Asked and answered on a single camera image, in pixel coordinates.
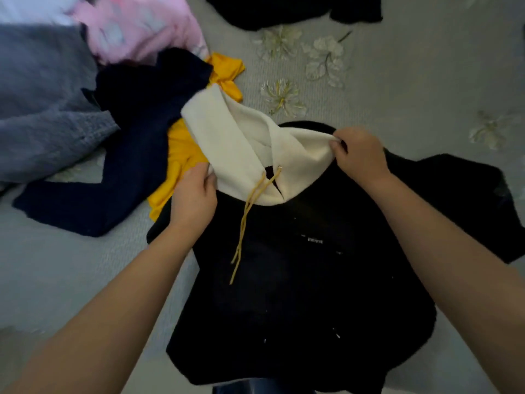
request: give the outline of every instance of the person's left hand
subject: person's left hand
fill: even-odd
[[[206,177],[209,163],[197,163],[175,186],[171,200],[170,226],[189,230],[198,238],[217,208],[217,177]]]

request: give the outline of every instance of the person's left arm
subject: person's left arm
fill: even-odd
[[[217,205],[208,163],[175,188],[171,223],[34,356],[5,394],[115,394],[133,371],[188,252]]]

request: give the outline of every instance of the forearm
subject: forearm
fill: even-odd
[[[122,390],[196,240],[166,229],[31,359],[6,393]]]
[[[525,286],[517,272],[396,177],[364,189],[493,382],[502,392],[525,391]]]

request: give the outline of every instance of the gray denim garment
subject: gray denim garment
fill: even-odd
[[[81,88],[97,66],[78,27],[0,25],[0,183],[47,177],[118,129]]]

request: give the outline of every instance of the hand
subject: hand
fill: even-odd
[[[217,177],[208,173],[209,163],[197,163],[175,186],[170,225],[189,231],[195,239],[204,232],[217,208]]]
[[[354,127],[337,130],[333,135],[343,140],[348,150],[345,151],[339,142],[330,141],[337,165],[362,188],[390,177],[383,145],[377,137]]]

